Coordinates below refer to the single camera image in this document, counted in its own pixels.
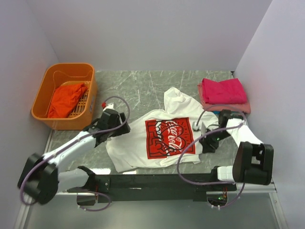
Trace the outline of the white printed t-shirt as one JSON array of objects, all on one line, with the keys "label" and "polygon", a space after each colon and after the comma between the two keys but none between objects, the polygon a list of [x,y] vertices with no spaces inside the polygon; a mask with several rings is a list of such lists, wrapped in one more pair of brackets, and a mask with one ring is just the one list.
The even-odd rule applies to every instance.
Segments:
[{"label": "white printed t-shirt", "polygon": [[194,98],[175,87],[164,92],[164,109],[148,112],[132,122],[130,132],[113,137],[106,143],[107,153],[117,172],[136,168],[162,168],[182,162],[200,162],[200,143],[190,143],[201,136],[194,131],[196,122],[209,126],[218,119],[212,112],[204,112]]}]

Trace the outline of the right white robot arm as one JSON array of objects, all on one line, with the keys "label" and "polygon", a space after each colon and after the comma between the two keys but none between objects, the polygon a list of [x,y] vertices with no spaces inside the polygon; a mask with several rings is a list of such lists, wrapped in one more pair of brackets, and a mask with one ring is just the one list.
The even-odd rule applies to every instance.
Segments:
[{"label": "right white robot arm", "polygon": [[199,128],[204,135],[199,140],[202,153],[214,153],[221,140],[232,137],[238,146],[232,166],[216,167],[217,179],[222,182],[269,185],[272,179],[274,148],[264,144],[250,130],[245,116],[223,109],[218,115],[218,123]]}]

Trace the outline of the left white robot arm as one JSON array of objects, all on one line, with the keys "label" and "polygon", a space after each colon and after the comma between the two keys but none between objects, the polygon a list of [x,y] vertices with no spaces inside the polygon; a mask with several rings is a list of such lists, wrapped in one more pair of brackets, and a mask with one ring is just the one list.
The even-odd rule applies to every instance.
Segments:
[{"label": "left white robot arm", "polygon": [[21,202],[29,205],[24,199],[24,195],[28,195],[34,203],[44,205],[58,192],[74,188],[96,194],[98,185],[94,172],[84,166],[66,172],[65,167],[77,156],[96,148],[108,138],[129,133],[129,117],[129,113],[105,109],[100,118],[84,127],[72,140],[41,156],[34,153],[28,157],[17,184]]}]

